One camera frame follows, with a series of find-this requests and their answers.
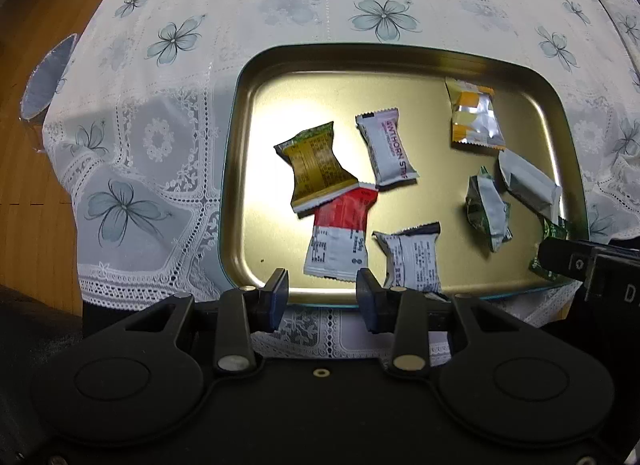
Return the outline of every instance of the tablecloth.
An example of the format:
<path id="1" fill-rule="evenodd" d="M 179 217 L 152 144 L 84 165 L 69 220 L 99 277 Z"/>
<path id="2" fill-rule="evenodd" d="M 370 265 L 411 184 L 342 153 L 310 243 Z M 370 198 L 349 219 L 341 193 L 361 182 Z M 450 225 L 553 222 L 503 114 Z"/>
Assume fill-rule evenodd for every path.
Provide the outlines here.
<path id="1" fill-rule="evenodd" d="M 43 132 L 72 198 L 82 298 L 142 309 L 232 286 L 218 235 L 234 87 L 280 44 L 413 44 L 533 68 L 566 110 L 591 238 L 640 235 L 639 14 L 635 0 L 103 0 Z M 540 325 L 574 290 L 503 306 Z M 254 334 L 266 355 L 364 357 L 388 344 L 340 309 L 291 307 L 277 333 Z"/>

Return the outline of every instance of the yellow and silver packet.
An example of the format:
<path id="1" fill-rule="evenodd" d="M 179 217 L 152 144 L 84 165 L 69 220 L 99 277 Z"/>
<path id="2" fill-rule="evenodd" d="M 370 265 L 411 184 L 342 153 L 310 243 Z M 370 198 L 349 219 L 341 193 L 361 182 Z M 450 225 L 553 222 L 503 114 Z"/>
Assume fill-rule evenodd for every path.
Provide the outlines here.
<path id="1" fill-rule="evenodd" d="M 317 207 L 358 186 L 358 179 L 335 158 L 333 145 L 334 123 L 327 122 L 274 146 L 293 169 L 293 212 Z"/>
<path id="2" fill-rule="evenodd" d="M 505 149 L 504 136 L 494 114 L 494 89 L 446 78 L 451 100 L 451 140 L 496 150 Z"/>

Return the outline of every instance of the black device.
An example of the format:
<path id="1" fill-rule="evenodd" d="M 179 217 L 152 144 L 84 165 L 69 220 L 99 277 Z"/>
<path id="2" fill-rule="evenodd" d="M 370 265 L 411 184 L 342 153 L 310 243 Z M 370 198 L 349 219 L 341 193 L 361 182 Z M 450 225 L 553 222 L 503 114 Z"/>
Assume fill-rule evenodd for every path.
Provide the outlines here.
<path id="1" fill-rule="evenodd" d="M 603 311 L 637 254 L 547 239 L 539 259 L 584 280 L 577 302 Z M 288 288 L 278 269 L 215 302 L 178 293 L 54 356 L 31 389 L 50 439 L 27 462 L 605 465 L 638 439 L 626 433 L 639 390 L 611 361 L 474 297 L 382 288 L 366 268 L 358 305 L 369 331 L 394 333 L 388 363 L 263 359 L 250 334 L 277 329 Z M 433 368 L 430 330 L 449 333 L 452 353 Z"/>

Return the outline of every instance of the trash can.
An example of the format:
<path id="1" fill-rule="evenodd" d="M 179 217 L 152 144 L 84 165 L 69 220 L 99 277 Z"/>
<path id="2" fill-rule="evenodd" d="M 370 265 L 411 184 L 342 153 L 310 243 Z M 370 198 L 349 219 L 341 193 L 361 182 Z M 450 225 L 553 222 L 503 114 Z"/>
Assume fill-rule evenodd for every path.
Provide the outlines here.
<path id="1" fill-rule="evenodd" d="M 44 56 L 36 69 L 31 72 L 27 87 L 20 100 L 20 122 L 26 127 L 31 146 L 39 153 L 44 152 L 42 144 L 44 117 L 71 58 L 71 53 L 76 47 L 77 40 L 78 35 L 71 34 Z"/>

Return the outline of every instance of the tray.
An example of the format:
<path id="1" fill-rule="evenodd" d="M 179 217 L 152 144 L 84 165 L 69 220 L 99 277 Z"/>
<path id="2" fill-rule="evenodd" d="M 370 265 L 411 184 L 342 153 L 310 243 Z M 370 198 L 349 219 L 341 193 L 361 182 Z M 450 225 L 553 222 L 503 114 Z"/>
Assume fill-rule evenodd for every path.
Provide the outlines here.
<path id="1" fill-rule="evenodd" d="M 440 221 L 438 273 L 445 293 L 503 295 L 556 286 L 529 270 L 539 218 L 508 193 L 513 239 L 499 252 L 466 221 L 468 177 L 484 165 L 501 184 L 497 152 L 451 145 L 445 76 L 494 87 L 494 109 L 508 148 L 562 185 L 570 237 L 588 238 L 580 169 L 564 109 L 538 73 L 475 55 L 376 44 L 280 46 L 261 52 L 238 78 L 222 189 L 220 259 L 236 285 L 261 286 L 289 270 L 293 304 L 355 305 L 354 283 L 303 274 L 313 216 L 290 207 L 293 172 L 273 149 L 296 133 L 334 121 L 334 153 L 361 182 L 374 182 L 359 113 L 396 106 L 399 135 L 420 174 L 417 185 L 380 192 L 369 211 L 369 267 L 382 282 L 385 256 L 372 230 L 393 233 Z"/>

